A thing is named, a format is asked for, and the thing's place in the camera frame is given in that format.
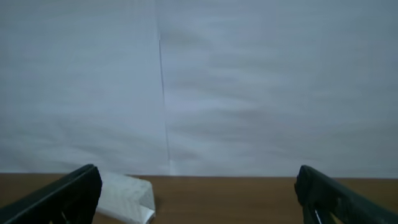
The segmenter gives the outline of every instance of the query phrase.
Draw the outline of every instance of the white wall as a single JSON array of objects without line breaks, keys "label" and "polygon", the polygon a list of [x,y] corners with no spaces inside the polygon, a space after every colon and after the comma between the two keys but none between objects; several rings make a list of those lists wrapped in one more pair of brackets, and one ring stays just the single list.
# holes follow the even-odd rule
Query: white wall
[{"label": "white wall", "polygon": [[395,1],[156,4],[0,1],[0,172],[398,177]]}]

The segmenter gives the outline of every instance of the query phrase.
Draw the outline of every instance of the white backdrop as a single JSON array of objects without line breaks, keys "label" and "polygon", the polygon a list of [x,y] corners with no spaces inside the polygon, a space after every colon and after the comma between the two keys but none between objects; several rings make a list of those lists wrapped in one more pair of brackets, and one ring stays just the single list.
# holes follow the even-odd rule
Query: white backdrop
[{"label": "white backdrop", "polygon": [[395,1],[156,4],[0,1],[0,172],[398,177]]}]

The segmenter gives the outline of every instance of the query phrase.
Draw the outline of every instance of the black object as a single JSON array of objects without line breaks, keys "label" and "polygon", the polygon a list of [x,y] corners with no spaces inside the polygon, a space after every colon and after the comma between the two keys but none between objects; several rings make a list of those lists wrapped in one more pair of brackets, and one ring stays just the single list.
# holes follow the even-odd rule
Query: black object
[{"label": "black object", "polygon": [[0,209],[0,223],[91,224],[101,187],[97,167],[85,165]]},{"label": "black object", "polygon": [[392,224],[398,216],[309,166],[302,166],[294,185],[305,224],[333,224],[331,213],[345,224]]}]

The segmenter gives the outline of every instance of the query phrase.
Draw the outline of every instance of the brown tabletop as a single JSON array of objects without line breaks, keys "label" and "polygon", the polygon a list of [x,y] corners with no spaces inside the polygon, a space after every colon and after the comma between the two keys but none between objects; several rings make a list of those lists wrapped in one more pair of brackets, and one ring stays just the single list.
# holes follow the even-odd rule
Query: brown tabletop
[{"label": "brown tabletop", "polygon": [[[62,174],[0,174],[0,207],[60,178]],[[152,182],[153,224],[303,223],[295,178],[141,177]],[[397,179],[338,179],[375,203],[398,213]],[[94,223],[119,223],[96,214]]]}]

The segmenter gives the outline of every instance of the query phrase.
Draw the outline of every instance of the wooden table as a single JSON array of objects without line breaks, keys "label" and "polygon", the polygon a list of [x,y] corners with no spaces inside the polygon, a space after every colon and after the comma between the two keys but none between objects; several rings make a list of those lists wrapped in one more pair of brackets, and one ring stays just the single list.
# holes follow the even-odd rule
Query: wooden table
[{"label": "wooden table", "polygon": [[[62,174],[0,174],[0,207]],[[152,182],[153,224],[303,223],[295,178],[141,177]],[[373,202],[398,213],[398,180],[338,179]],[[96,214],[94,223],[119,223]]]}]

